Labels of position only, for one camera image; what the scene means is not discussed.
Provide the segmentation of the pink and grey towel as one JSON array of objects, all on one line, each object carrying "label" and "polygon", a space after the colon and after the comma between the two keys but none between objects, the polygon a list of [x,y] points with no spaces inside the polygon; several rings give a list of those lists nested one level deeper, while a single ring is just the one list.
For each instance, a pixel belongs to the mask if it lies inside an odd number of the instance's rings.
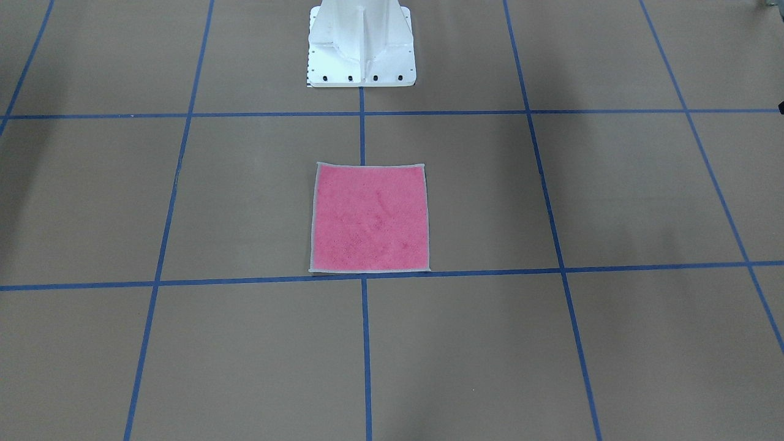
[{"label": "pink and grey towel", "polygon": [[428,273],[424,165],[318,162],[310,244],[310,273]]}]

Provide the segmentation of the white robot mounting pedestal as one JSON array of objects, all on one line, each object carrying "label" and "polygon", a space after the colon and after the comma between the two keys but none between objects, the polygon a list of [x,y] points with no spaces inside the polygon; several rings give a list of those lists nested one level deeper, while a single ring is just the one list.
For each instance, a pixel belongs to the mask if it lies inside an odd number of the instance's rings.
[{"label": "white robot mounting pedestal", "polygon": [[417,82],[412,14],[398,1],[322,1],[309,17],[308,86],[392,88]]}]

